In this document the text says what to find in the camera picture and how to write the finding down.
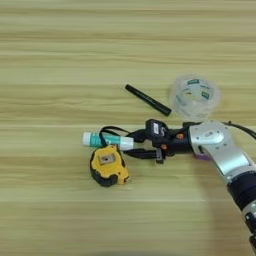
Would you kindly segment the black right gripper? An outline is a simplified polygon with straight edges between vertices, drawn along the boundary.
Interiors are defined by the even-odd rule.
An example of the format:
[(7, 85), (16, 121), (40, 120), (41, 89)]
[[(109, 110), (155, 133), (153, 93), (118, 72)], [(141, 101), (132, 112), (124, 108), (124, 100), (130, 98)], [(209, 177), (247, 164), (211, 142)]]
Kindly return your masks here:
[[(128, 133), (127, 137), (132, 138), (136, 143), (143, 143), (146, 139), (146, 131), (139, 129)], [(170, 129), (167, 125), (160, 126), (160, 136), (154, 142), (157, 150), (157, 162), (163, 163), (166, 157), (173, 157), (177, 154), (192, 154), (191, 138), (189, 127)], [(143, 148), (124, 151), (124, 154), (137, 159), (155, 159), (155, 150)]]

